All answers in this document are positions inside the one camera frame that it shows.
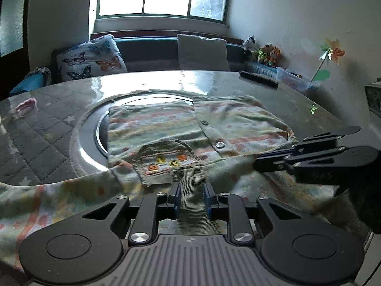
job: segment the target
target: plush lion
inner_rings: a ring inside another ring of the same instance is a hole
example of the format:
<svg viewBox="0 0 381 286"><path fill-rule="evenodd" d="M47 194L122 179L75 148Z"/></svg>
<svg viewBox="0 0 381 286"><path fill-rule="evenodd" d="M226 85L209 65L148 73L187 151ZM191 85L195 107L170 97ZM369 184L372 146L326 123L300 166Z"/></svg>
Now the plush lion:
<svg viewBox="0 0 381 286"><path fill-rule="evenodd" d="M274 49L270 52L269 56L264 59L264 64L268 66L275 66L276 60L278 56L281 54L281 51L278 47L274 47Z"/></svg>

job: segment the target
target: screw head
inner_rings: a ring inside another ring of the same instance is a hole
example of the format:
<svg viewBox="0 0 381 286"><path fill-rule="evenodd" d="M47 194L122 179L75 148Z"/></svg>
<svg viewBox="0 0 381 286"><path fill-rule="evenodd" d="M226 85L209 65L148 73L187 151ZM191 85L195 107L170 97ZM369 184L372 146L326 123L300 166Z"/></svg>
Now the screw head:
<svg viewBox="0 0 381 286"><path fill-rule="evenodd" d="M225 143L224 142L217 142L216 143L216 147L217 148L224 148L225 147Z"/></svg>
<svg viewBox="0 0 381 286"><path fill-rule="evenodd" d="M149 239L149 235L144 232L137 232L137 233L131 234L130 239L138 243L145 242Z"/></svg>
<svg viewBox="0 0 381 286"><path fill-rule="evenodd" d="M248 242L253 239L253 236L247 232L240 232L234 235L234 239L238 242Z"/></svg>

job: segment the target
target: quilted mat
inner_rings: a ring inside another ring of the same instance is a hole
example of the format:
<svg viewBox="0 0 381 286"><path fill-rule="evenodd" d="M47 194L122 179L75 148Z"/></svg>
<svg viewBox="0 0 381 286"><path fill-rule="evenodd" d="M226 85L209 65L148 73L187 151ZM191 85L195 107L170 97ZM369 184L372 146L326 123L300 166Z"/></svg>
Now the quilted mat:
<svg viewBox="0 0 381 286"><path fill-rule="evenodd" d="M10 110L30 97L37 100L38 113L14 119ZM28 186L76 177L70 163L70 137L78 119L98 98L88 82L76 81L1 101L0 181Z"/></svg>

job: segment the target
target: door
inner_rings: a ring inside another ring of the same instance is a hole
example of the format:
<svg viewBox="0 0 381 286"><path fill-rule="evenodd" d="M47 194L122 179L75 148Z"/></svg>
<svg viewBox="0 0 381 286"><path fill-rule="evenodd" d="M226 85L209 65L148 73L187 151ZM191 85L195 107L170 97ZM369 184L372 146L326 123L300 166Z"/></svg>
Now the door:
<svg viewBox="0 0 381 286"><path fill-rule="evenodd" d="M29 72L28 0L0 0L0 100Z"/></svg>

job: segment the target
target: ribbed grip surface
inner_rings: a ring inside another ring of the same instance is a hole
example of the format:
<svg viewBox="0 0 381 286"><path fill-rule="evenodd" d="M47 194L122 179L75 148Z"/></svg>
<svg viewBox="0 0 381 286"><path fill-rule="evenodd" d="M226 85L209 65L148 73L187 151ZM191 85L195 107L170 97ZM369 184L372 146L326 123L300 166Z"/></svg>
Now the ribbed grip surface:
<svg viewBox="0 0 381 286"><path fill-rule="evenodd" d="M290 286L268 272L253 250L218 236L160 235L132 247L121 264L91 286Z"/></svg>

